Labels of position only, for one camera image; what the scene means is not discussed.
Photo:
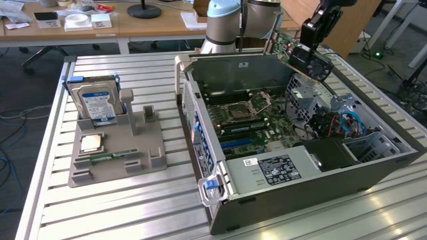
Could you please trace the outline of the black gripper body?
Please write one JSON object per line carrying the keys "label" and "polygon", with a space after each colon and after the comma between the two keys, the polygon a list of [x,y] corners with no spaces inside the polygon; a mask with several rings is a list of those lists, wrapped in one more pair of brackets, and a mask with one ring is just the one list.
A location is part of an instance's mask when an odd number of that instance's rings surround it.
{"label": "black gripper body", "polygon": [[334,7],[351,7],[356,4],[358,0],[320,0],[316,11],[326,11]]}

